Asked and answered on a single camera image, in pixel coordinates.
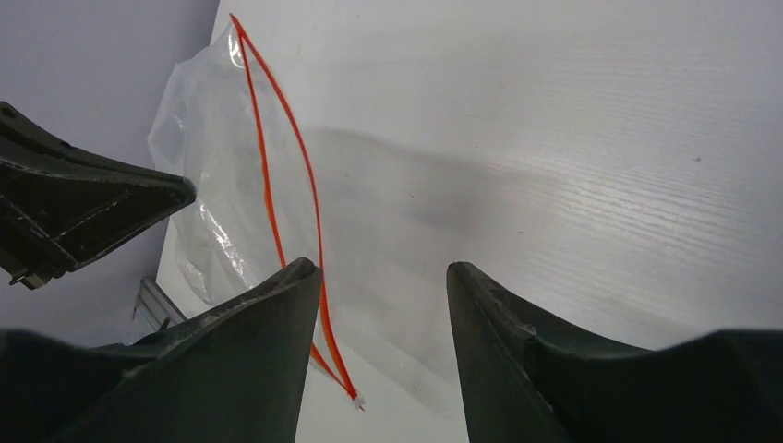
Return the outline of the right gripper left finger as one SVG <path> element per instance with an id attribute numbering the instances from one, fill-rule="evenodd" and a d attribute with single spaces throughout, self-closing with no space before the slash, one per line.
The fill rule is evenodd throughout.
<path id="1" fill-rule="evenodd" d="M 1 333 L 5 442 L 292 442 L 322 272 L 306 258 L 130 344 Z"/>

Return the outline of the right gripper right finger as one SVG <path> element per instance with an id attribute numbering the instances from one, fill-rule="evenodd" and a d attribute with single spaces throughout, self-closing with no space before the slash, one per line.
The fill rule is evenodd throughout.
<path id="1" fill-rule="evenodd" d="M 778 442 L 782 334 L 729 329 L 651 351 L 597 335 L 468 262 L 447 270 L 473 442 Z"/>

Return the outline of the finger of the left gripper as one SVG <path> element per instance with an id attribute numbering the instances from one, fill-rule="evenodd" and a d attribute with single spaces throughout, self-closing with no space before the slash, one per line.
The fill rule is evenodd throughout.
<path id="1" fill-rule="evenodd" d="M 75 147 L 1 104 L 1 267 L 30 290 L 194 202 L 185 177 Z"/>

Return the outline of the clear zip top bag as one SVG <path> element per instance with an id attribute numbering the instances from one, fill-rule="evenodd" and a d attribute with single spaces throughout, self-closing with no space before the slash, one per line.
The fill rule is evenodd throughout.
<path id="1" fill-rule="evenodd" d="M 299 257 L 324 266 L 307 144 L 238 16 L 175 66 L 148 146 L 157 170 L 195 188 L 195 201 L 170 225 L 173 261 L 202 304 L 226 302 Z"/>

